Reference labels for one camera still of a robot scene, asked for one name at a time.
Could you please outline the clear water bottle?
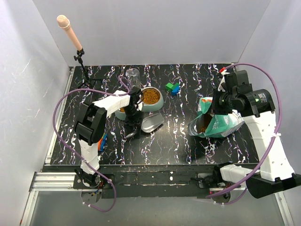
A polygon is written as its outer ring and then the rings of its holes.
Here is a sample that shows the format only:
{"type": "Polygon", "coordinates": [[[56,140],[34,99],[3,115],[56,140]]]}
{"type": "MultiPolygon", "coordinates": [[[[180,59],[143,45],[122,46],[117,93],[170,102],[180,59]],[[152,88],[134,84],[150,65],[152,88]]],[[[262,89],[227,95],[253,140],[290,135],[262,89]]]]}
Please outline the clear water bottle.
{"type": "Polygon", "coordinates": [[[141,88],[140,72],[136,68],[130,68],[126,72],[126,76],[129,80],[130,87],[141,88]]]}

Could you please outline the green toy block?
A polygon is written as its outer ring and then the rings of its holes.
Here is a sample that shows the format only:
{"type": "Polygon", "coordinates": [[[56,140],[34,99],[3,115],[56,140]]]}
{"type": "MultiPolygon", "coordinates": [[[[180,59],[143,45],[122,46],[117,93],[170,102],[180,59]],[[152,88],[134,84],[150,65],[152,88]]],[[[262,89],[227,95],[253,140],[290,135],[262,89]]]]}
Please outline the green toy block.
{"type": "Polygon", "coordinates": [[[165,88],[168,92],[171,92],[173,90],[173,87],[174,85],[170,82],[165,85],[165,88]]]}

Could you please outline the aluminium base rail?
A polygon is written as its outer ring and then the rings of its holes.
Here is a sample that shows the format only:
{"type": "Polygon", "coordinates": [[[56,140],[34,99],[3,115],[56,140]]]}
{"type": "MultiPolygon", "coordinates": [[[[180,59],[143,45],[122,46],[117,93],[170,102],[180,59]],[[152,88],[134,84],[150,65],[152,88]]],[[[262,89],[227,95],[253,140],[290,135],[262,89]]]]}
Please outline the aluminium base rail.
{"type": "Polygon", "coordinates": [[[21,224],[37,225],[255,225],[294,224],[283,192],[260,199],[244,187],[230,199],[118,198],[116,188],[89,188],[74,172],[36,172],[21,224]]]}

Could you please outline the blue toy block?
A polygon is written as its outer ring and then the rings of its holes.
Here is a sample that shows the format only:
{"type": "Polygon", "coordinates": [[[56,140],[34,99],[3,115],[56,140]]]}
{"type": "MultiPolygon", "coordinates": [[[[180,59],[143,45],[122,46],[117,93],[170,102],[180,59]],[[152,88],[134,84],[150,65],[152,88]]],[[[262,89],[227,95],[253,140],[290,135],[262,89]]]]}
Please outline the blue toy block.
{"type": "Polygon", "coordinates": [[[171,95],[176,96],[180,90],[179,83],[174,84],[172,87],[171,95]]]}

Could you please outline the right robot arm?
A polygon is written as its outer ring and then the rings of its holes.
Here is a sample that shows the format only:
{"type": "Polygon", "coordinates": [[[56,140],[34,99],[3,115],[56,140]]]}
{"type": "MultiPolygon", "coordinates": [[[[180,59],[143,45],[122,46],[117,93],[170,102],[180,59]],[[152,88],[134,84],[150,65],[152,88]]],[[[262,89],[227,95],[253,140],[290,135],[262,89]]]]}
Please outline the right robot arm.
{"type": "Polygon", "coordinates": [[[260,162],[253,170],[223,163],[213,170],[213,183],[218,187],[233,185],[209,195],[210,198],[229,193],[232,188],[244,186],[254,198],[300,186],[301,176],[290,165],[278,133],[281,118],[275,114],[271,94],[253,90],[245,70],[228,73],[221,69],[222,81],[214,91],[210,112],[226,115],[238,111],[247,125],[260,162]]]}

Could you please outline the orange blue toy car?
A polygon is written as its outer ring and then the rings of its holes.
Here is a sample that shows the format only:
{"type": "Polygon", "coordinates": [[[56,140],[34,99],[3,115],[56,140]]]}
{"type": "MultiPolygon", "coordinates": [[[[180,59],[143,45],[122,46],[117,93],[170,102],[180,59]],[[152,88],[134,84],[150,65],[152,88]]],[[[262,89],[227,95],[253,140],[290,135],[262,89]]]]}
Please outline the orange blue toy car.
{"type": "Polygon", "coordinates": [[[104,133],[102,138],[98,142],[98,151],[103,152],[107,142],[107,134],[104,133]]]}

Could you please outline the metal food scoop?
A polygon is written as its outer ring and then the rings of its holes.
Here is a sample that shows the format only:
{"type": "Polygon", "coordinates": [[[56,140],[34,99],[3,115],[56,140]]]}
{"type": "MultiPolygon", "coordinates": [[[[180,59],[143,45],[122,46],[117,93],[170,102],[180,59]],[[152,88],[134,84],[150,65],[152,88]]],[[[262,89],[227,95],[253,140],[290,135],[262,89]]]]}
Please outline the metal food scoop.
{"type": "MultiPolygon", "coordinates": [[[[143,119],[141,123],[141,130],[144,133],[152,133],[158,129],[164,123],[164,118],[161,113],[157,113],[151,116],[148,116],[143,119]]],[[[128,135],[126,138],[131,138],[135,135],[135,130],[137,126],[134,126],[134,131],[128,135]]]]}

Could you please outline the green pet food bag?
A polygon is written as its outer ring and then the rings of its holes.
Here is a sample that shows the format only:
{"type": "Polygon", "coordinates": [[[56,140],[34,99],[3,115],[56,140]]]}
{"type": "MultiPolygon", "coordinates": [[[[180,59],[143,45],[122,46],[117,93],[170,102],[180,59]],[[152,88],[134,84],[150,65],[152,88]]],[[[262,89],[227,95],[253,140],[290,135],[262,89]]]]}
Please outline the green pet food bag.
{"type": "Polygon", "coordinates": [[[198,116],[188,124],[188,134],[195,137],[223,138],[239,130],[244,124],[240,113],[233,110],[227,115],[211,114],[212,98],[203,97],[198,103],[198,116]]]}

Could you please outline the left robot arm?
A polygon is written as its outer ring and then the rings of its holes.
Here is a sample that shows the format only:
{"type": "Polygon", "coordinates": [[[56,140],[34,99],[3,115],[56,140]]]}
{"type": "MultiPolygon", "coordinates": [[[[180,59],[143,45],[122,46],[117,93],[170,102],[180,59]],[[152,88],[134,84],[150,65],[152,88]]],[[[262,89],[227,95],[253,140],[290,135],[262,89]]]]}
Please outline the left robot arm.
{"type": "Polygon", "coordinates": [[[95,171],[100,167],[99,142],[104,135],[107,118],[123,108],[126,114],[124,123],[126,135],[129,138],[138,137],[144,115],[142,107],[143,92],[138,87],[133,87],[129,94],[117,90],[112,96],[92,103],[84,102],[80,107],[74,130],[83,158],[77,174],[85,186],[96,188],[101,182],[100,176],[95,171]]]}

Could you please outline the black mounting plate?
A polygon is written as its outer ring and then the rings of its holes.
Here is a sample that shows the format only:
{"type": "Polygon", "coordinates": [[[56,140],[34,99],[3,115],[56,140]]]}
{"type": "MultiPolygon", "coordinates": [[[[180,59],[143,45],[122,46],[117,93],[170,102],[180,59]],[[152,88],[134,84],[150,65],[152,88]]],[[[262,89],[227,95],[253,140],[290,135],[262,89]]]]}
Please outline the black mounting plate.
{"type": "Polygon", "coordinates": [[[197,181],[211,175],[213,164],[201,165],[102,165],[100,172],[112,180],[118,198],[197,197],[211,188],[197,181]]]}

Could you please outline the pink microphone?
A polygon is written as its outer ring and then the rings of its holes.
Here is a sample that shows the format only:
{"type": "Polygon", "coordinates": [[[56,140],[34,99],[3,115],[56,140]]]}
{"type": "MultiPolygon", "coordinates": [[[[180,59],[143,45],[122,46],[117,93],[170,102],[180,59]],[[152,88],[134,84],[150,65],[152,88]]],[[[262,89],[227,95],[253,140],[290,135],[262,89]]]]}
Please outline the pink microphone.
{"type": "Polygon", "coordinates": [[[58,26],[65,31],[73,45],[78,51],[81,51],[83,49],[81,43],[79,42],[77,36],[75,35],[71,23],[69,19],[65,15],[59,15],[57,18],[58,26]]]}

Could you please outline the black microphone tripod stand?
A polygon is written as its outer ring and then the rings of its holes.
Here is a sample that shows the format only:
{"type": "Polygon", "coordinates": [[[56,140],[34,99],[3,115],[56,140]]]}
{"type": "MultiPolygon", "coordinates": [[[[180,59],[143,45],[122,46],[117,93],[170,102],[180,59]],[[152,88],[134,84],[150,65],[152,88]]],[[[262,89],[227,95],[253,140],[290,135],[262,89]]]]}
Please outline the black microphone tripod stand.
{"type": "Polygon", "coordinates": [[[100,84],[103,84],[103,79],[90,77],[89,70],[85,68],[84,63],[83,63],[82,57],[84,54],[85,54],[85,51],[82,48],[81,50],[77,50],[76,55],[73,57],[74,57],[74,60],[80,64],[81,70],[84,75],[83,82],[80,85],[78,85],[77,89],[87,92],[90,89],[93,89],[97,82],[100,82],[100,84]]]}

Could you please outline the mint double pet bowl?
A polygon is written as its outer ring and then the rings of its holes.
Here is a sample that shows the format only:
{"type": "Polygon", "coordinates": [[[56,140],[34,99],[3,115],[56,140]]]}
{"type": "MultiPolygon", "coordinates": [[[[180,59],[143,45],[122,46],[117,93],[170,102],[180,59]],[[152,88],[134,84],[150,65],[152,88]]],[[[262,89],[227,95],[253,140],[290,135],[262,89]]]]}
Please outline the mint double pet bowl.
{"type": "Polygon", "coordinates": [[[145,112],[153,112],[162,108],[163,97],[158,89],[154,87],[146,87],[139,89],[137,87],[131,88],[127,93],[123,90],[117,90],[113,99],[116,101],[114,107],[118,109],[114,111],[115,115],[122,120],[125,120],[126,114],[124,107],[134,105],[136,109],[145,112]]]}

